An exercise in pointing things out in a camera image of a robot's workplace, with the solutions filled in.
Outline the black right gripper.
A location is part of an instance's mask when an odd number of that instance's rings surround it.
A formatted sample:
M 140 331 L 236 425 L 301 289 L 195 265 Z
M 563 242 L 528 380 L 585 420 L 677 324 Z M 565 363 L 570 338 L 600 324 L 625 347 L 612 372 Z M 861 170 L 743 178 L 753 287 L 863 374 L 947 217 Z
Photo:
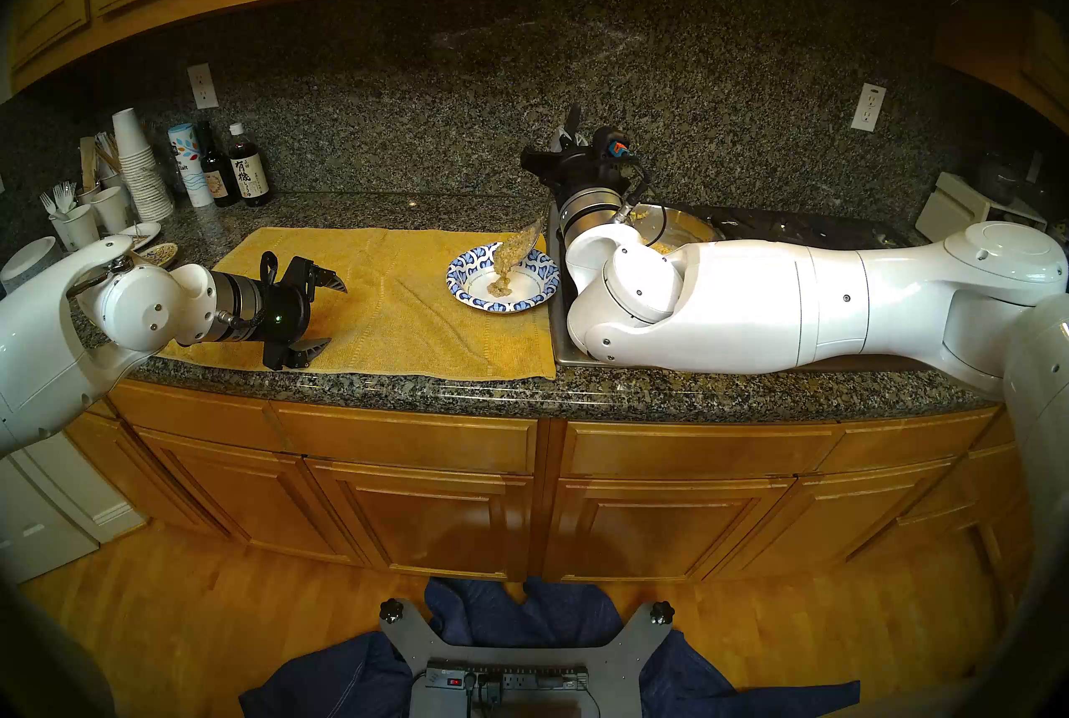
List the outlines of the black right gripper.
M 538 151 L 526 147 L 521 152 L 521 168 L 539 180 L 552 192 L 558 212 L 575 196 L 594 192 L 595 199 L 582 200 L 580 207 L 597 206 L 619 210 L 623 205 L 630 181 L 623 175 L 625 167 L 637 165 L 629 152 L 620 157 L 597 153 L 592 147 L 582 147 L 582 108 L 571 104 L 567 112 L 567 128 L 558 127 L 552 135 L 552 150 Z

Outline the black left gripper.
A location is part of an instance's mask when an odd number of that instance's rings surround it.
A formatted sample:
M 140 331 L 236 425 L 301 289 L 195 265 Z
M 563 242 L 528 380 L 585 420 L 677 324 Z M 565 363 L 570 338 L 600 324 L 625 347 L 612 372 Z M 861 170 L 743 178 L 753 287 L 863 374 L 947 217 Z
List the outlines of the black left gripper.
M 327 348 L 331 338 L 304 338 L 311 319 L 315 290 L 329 288 L 347 294 L 345 283 L 332 270 L 309 257 L 292 257 L 284 283 L 266 285 L 254 281 L 255 325 L 249 342 L 265 342 L 265 366 L 270 370 L 304 369 Z

